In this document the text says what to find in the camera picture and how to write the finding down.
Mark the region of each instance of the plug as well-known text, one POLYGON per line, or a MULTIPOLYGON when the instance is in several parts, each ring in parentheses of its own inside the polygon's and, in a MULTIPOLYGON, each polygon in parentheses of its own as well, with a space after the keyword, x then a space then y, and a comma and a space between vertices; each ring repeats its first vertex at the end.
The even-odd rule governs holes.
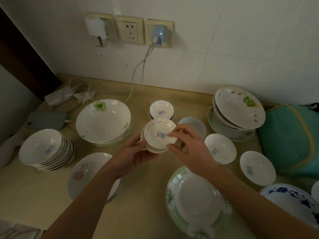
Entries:
POLYGON ((157 37, 156 46, 162 46, 165 42, 165 29, 164 25, 154 25, 151 38, 152 42, 154 42, 154 38, 156 39, 157 37))

